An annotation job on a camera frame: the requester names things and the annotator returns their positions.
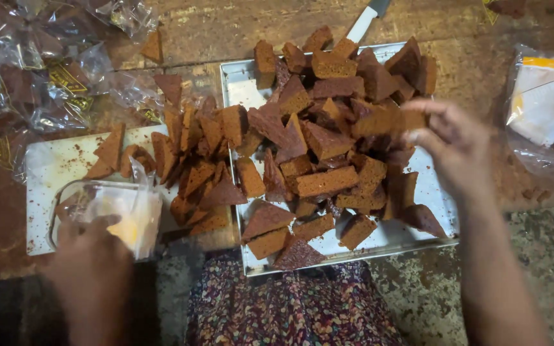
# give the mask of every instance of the hand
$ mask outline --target hand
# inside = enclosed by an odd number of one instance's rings
[[[457,202],[494,203],[489,131],[453,103],[417,99],[401,108],[430,114],[429,129],[406,132],[404,139],[433,157],[442,187]]]
[[[134,257],[106,230],[119,220],[68,221],[58,229],[57,252],[43,274],[57,291],[73,345],[109,345],[121,337]]]

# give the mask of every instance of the floral skirt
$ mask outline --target floral skirt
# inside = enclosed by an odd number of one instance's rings
[[[405,345],[367,263],[246,278],[207,261],[189,296],[186,345]]]

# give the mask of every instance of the stone floor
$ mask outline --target stone floor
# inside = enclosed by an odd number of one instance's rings
[[[515,251],[554,338],[554,209],[518,212],[506,218]],[[410,344],[466,344],[457,253],[458,248],[442,248],[369,261],[378,290]],[[201,272],[204,255],[186,253],[184,248],[171,249],[171,254],[136,267],[134,345],[182,344],[188,293]],[[40,279],[0,284],[0,344],[55,345],[62,334],[65,326],[60,311]]]

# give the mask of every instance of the wooden table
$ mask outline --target wooden table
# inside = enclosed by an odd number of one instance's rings
[[[302,45],[327,24],[336,39],[347,33],[365,1],[148,0],[160,13],[165,63],[143,59],[136,47],[113,58],[121,69],[140,74],[178,73],[184,97],[214,94],[221,99],[219,63],[248,59],[259,39],[276,51],[287,41]],[[423,53],[438,61],[437,98],[451,99],[492,126],[494,178],[499,203],[508,210],[554,206],[554,181],[530,175],[507,146],[504,133],[506,84],[513,46],[524,43],[554,51],[554,2],[529,0],[526,17],[500,17],[491,25],[481,1],[393,0],[386,16],[374,20],[361,44],[395,43],[415,35]],[[47,256],[29,257],[25,245],[25,188],[0,169],[0,279],[34,273]],[[538,203],[522,193],[550,190]]]

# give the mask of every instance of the aluminum baking tray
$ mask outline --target aluminum baking tray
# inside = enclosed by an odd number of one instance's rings
[[[392,55],[398,52],[404,43],[370,45],[375,56],[380,62],[385,62]],[[271,94],[271,89],[257,90],[254,77],[254,61],[241,60],[236,62],[223,63],[220,66],[222,75],[223,105],[242,105],[260,107],[266,103]],[[264,173],[264,162],[261,160],[261,153],[256,153],[252,158],[260,176]],[[236,153],[231,152],[230,160],[236,159]],[[408,227],[397,220],[378,222],[378,227],[365,239],[354,251],[339,246],[339,236],[343,225],[355,211],[347,210],[336,222],[336,228],[326,232],[322,237],[315,238],[309,242],[314,249],[325,256],[326,261],[312,267],[323,265],[350,262],[353,260],[370,259],[373,257],[401,254],[409,251],[417,251],[428,248],[441,248],[458,244],[458,224],[456,206],[452,199],[446,194],[438,182],[433,160],[423,149],[416,150],[409,161],[406,172],[419,172],[418,181],[414,195],[417,204],[424,204],[433,211],[448,239],[435,238],[428,233]],[[236,222],[238,225],[239,239],[244,229],[245,221],[249,219],[250,205],[255,200],[250,199],[247,204],[237,206]],[[273,203],[283,209],[288,209],[286,203]],[[246,245],[241,246],[243,268],[246,276],[257,276],[269,273],[276,273],[269,263],[273,262],[274,255],[264,260],[257,260]]]

